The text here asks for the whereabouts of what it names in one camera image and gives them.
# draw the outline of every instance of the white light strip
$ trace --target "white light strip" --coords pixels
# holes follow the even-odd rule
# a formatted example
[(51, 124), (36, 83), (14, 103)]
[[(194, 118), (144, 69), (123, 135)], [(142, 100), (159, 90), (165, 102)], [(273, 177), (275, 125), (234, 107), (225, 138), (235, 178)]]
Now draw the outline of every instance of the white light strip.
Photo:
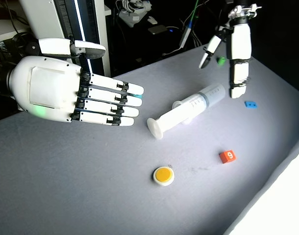
[[(82, 19), (81, 19), (81, 15), (80, 15), (79, 5), (77, 3), (77, 0), (74, 0), (74, 1), (75, 1), (75, 10), (76, 10), (76, 15), (77, 15), (77, 20), (79, 21), (79, 25), (80, 25), (80, 31), (81, 31), (81, 35), (82, 35), (82, 40), (85, 41), (85, 35), (84, 35), (84, 30), (83, 30), (83, 25), (82, 25)], [(93, 73), (92, 66), (91, 66), (91, 61), (87, 60), (87, 63), (89, 65), (90, 73)]]

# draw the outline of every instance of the robot finger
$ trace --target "robot finger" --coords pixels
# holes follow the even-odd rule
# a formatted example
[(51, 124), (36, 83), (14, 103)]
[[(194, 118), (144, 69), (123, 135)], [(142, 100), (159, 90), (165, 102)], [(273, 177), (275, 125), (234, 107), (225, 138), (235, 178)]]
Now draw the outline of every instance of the robot finger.
[(90, 74), (88, 72), (81, 72), (81, 82), (88, 85), (96, 85), (99, 87), (106, 87), (117, 91), (127, 92), (135, 95), (142, 95), (144, 88), (128, 82), (123, 82), (110, 77), (104, 77), (98, 74)]
[(136, 107), (142, 105), (142, 100), (138, 97), (84, 86), (80, 86), (79, 91), (77, 92), (77, 96), (80, 98), (90, 98)]
[(87, 111), (75, 111), (71, 118), (73, 120), (103, 124), (109, 126), (132, 126), (134, 119), (131, 117), (116, 117), (105, 114), (90, 113)]
[(82, 98), (77, 99), (75, 107), (87, 111), (125, 117), (137, 117), (139, 115), (139, 110), (136, 108), (126, 107), (118, 104), (109, 104), (95, 100), (87, 100)]

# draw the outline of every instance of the green cable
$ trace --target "green cable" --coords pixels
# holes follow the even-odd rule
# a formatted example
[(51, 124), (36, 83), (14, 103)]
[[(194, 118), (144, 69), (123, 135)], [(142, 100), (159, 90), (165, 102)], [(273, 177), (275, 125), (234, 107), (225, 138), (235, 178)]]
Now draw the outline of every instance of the green cable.
[(193, 14), (192, 14), (192, 16), (191, 16), (191, 18), (190, 18), (190, 22), (193, 21), (193, 17), (194, 17), (194, 15), (195, 15), (195, 11), (196, 11), (196, 9), (197, 9), (198, 3), (199, 3), (199, 0), (197, 0), (196, 3), (195, 3), (195, 7), (194, 7), (194, 10), (193, 10)]

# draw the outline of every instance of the yellow button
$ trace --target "yellow button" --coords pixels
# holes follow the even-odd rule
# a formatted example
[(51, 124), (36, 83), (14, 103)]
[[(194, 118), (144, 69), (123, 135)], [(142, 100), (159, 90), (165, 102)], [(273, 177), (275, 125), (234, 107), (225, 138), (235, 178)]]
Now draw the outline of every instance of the yellow button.
[(167, 182), (173, 176), (173, 172), (168, 168), (160, 168), (156, 171), (155, 177), (160, 182)]

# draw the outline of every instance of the green light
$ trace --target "green light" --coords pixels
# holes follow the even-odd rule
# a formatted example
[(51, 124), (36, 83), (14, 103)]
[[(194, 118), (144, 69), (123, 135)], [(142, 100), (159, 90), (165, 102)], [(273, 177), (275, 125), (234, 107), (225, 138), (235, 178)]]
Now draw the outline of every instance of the green light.
[(39, 117), (44, 117), (46, 115), (46, 107), (35, 105), (36, 115)]

